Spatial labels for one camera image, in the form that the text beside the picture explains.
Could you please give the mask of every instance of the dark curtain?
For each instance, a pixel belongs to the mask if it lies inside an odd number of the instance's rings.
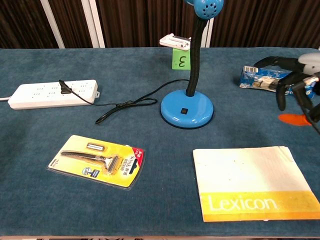
[[[49,0],[65,48],[92,48],[81,0]]]
[[[320,0],[226,0],[211,47],[320,46]]]
[[[58,48],[39,0],[0,0],[0,48]]]
[[[167,34],[189,38],[195,14],[183,0],[96,0],[106,47],[157,47]]]

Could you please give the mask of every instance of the razor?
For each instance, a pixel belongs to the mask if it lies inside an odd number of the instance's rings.
[[[101,155],[94,155],[94,154],[78,152],[78,151],[62,151],[60,154],[62,156],[71,157],[71,158],[81,158],[81,159],[102,162],[104,164],[105,169],[107,169],[108,173],[112,173],[114,171],[116,167],[116,163],[118,161],[118,156],[105,157]]]

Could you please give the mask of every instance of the white cable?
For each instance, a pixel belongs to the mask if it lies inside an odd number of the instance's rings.
[[[2,97],[0,98],[0,101],[8,101],[10,99],[10,97]]]

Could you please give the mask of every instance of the orange object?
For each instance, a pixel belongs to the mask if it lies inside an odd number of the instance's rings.
[[[279,120],[295,126],[311,126],[311,123],[308,121],[304,114],[281,114],[278,116]]]

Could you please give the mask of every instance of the lamp head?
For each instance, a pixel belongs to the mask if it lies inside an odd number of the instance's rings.
[[[209,20],[217,16],[222,7],[224,0],[184,0],[187,4],[194,7],[195,14],[204,20]]]

